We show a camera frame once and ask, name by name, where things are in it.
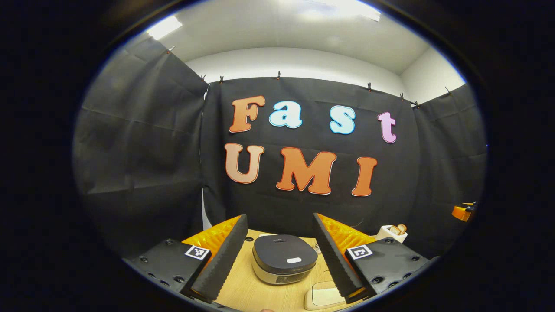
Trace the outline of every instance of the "pink letter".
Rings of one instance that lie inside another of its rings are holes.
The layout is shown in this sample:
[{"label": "pink letter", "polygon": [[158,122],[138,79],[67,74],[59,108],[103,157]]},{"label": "pink letter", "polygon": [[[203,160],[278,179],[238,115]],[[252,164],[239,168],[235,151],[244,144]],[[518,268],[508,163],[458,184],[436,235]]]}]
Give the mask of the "pink letter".
[{"label": "pink letter", "polygon": [[397,136],[391,133],[391,126],[395,125],[395,119],[391,118],[388,112],[381,113],[378,115],[378,120],[382,123],[382,138],[388,143],[393,143],[397,139]]}]

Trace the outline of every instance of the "foam letter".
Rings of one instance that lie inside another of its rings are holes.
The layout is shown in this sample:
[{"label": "foam letter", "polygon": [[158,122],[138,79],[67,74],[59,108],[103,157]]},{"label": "foam letter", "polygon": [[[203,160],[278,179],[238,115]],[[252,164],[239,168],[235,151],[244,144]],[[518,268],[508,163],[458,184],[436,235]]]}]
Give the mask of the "foam letter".
[{"label": "foam letter", "polygon": [[328,195],[331,193],[330,174],[331,166],[337,159],[334,153],[319,152],[309,167],[306,166],[305,158],[298,148],[286,147],[281,150],[281,155],[285,157],[283,163],[283,174],[281,181],[276,187],[281,190],[293,190],[295,186],[291,182],[293,176],[297,187],[303,191],[310,180],[309,192],[313,194]]},{"label": "foam letter", "polygon": [[360,157],[356,160],[360,166],[359,179],[356,182],[355,188],[351,191],[354,196],[365,197],[372,194],[370,189],[370,182],[372,181],[372,172],[378,161],[370,157]]},{"label": "foam letter", "polygon": [[249,184],[258,177],[258,167],[260,163],[260,155],[264,152],[264,148],[258,145],[250,145],[246,150],[250,153],[249,172],[240,173],[237,168],[239,162],[239,152],[243,150],[241,144],[228,143],[224,146],[227,154],[225,156],[225,172],[228,177],[235,182]]},{"label": "foam letter", "polygon": [[295,129],[302,125],[301,120],[301,105],[291,100],[284,100],[277,102],[274,105],[274,110],[270,115],[270,123],[276,127],[287,126],[288,128]]},{"label": "foam letter", "polygon": [[258,107],[249,104],[256,104],[258,106],[264,106],[266,104],[266,99],[259,95],[257,97],[238,99],[233,101],[231,105],[235,107],[235,112],[233,113],[233,124],[229,127],[229,132],[245,132],[250,130],[250,124],[247,123],[247,117],[250,117],[250,121],[254,121],[258,115]]},{"label": "foam letter", "polygon": [[330,129],[333,133],[351,134],[355,130],[355,111],[350,107],[336,105],[330,109]]},{"label": "foam letter", "polygon": [[393,143],[397,136],[391,133],[391,126],[395,125],[395,119],[391,118],[388,112],[378,115],[378,120],[382,123],[382,138],[388,143]]}]

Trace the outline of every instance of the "white button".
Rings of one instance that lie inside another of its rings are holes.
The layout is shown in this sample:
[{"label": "white button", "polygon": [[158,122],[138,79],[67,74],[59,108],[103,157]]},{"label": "white button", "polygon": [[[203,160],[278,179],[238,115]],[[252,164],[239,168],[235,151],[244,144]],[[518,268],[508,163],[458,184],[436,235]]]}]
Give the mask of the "white button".
[{"label": "white button", "polygon": [[302,259],[301,259],[301,258],[298,258],[298,257],[297,257],[297,258],[289,258],[289,259],[287,259],[287,262],[288,262],[288,263],[297,263],[297,262],[301,262],[301,261],[302,261]]}]

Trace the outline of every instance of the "ceiling light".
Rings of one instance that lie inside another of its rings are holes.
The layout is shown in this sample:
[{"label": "ceiling light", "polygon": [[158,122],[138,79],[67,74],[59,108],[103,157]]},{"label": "ceiling light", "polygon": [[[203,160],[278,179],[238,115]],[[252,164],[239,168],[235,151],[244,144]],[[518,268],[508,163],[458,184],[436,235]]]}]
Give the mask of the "ceiling light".
[{"label": "ceiling light", "polygon": [[323,12],[316,9],[304,11],[300,14],[300,17],[309,22],[323,21],[326,18]]},{"label": "ceiling light", "polygon": [[309,0],[333,7],[333,15],[338,17],[364,16],[374,21],[380,20],[381,12],[358,0]]},{"label": "ceiling light", "polygon": [[181,24],[175,16],[170,16],[163,19],[156,25],[150,27],[147,30],[147,33],[151,35],[154,39],[159,40],[163,36],[166,36],[167,34],[178,29],[181,26],[183,26],[183,24]]}]

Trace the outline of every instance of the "black foam pad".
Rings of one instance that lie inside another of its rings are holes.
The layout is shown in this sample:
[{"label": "black foam pad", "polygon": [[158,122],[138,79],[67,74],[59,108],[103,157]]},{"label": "black foam pad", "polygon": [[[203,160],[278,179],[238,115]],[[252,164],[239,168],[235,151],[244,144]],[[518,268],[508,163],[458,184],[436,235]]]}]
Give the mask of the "black foam pad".
[{"label": "black foam pad", "polygon": [[248,231],[246,214],[244,214],[237,220],[218,253],[193,283],[191,288],[203,296],[203,300],[210,303],[218,297],[233,262],[235,262],[235,258],[237,258],[243,246]]},{"label": "black foam pad", "polygon": [[364,285],[335,245],[318,214],[314,213],[313,216],[314,236],[324,260],[326,260],[327,267],[330,269],[331,278],[334,280],[341,296],[347,297]]}]

